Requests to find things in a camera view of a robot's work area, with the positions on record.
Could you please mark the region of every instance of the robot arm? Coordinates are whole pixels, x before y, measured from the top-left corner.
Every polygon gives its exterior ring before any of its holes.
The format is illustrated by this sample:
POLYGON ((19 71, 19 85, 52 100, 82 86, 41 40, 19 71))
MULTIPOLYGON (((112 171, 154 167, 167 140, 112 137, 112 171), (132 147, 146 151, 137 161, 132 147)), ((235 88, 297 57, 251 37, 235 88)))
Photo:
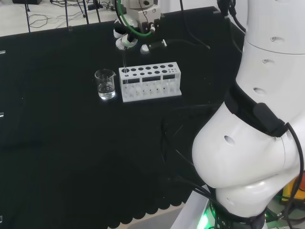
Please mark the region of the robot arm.
MULTIPOLYGON (((136 32, 140 34, 154 33, 156 28, 159 27, 161 9, 160 6, 154 4, 153 0, 122 0, 121 4, 126 8, 124 18, 136 32)), ((122 20, 122 16, 120 18, 121 20, 115 21, 113 33, 115 38, 118 39, 116 46, 120 50, 124 50, 136 45, 138 35, 130 31, 122 20)))
POLYGON ((198 174, 216 188, 222 206, 243 218, 261 214, 302 170, 300 150, 283 124, 291 124, 305 149, 305 33, 299 29, 305 1, 248 0, 248 6, 236 82, 193 143, 198 174))

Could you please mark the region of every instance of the water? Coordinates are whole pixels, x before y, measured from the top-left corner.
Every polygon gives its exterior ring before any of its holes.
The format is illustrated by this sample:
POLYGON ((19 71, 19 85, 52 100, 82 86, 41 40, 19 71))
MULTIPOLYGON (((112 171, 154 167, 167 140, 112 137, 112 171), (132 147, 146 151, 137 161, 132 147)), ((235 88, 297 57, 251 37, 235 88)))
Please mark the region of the water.
POLYGON ((112 99, 115 96, 115 88, 113 83, 106 82, 98 87, 99 96, 103 100, 112 99))

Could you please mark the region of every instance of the floor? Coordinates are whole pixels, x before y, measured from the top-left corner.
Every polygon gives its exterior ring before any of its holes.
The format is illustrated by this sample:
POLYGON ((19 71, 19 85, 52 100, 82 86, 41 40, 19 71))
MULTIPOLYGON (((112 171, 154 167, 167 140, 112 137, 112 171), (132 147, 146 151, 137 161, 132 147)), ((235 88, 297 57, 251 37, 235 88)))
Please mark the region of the floor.
MULTIPOLYGON (((51 30, 66 26, 65 8, 50 3, 50 0, 42 0, 39 5, 29 5, 31 31, 51 30)), ((111 10, 99 9, 101 21, 114 21, 116 13, 111 10)), ((68 6, 69 25, 86 24, 79 6, 68 6)), ((95 10, 88 11, 89 23, 98 23, 95 10)), ((22 4, 13 4, 12 0, 0 0, 0 37, 28 32, 25 7, 22 4)))

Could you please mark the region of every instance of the black tablecloth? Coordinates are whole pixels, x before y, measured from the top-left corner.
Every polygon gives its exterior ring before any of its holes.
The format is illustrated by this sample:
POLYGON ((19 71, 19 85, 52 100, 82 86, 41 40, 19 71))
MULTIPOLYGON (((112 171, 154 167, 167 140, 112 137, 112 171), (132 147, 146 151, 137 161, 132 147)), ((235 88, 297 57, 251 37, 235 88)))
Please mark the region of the black tablecloth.
MULTIPOLYGON (((168 185, 160 157, 160 120, 175 107, 221 102, 234 82, 241 55, 214 8, 185 12, 190 30, 212 49, 173 44, 150 56, 128 50, 128 66, 177 62, 182 96, 124 104, 101 101, 94 73, 118 72, 113 22, 0 38, 0 215, 2 228, 115 228, 132 218, 186 201, 191 188, 168 185)), ((238 44, 241 33, 234 29, 238 44)), ((162 18, 152 40, 187 39, 180 12, 162 18)), ((195 132, 177 141, 191 160, 195 132)), ((171 169, 198 181, 178 156, 171 169)))

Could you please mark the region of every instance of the green cable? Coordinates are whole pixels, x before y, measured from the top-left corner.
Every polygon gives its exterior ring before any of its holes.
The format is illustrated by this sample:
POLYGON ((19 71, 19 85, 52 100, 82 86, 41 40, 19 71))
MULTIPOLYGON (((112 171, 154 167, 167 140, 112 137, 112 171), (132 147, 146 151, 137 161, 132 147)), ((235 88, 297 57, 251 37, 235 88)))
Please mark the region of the green cable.
POLYGON ((135 33, 136 35, 138 36, 141 36, 141 37, 148 37, 152 34, 151 31, 149 31, 148 33, 140 33, 140 32, 137 32, 136 30, 133 29, 133 27, 131 27, 128 23, 127 23, 127 20, 125 19, 124 17, 124 14, 123 14, 123 11, 121 9, 121 0, 118 0, 118 8, 119 8, 119 13, 123 19, 123 21, 125 22, 125 24, 127 25, 127 27, 133 32, 135 33))

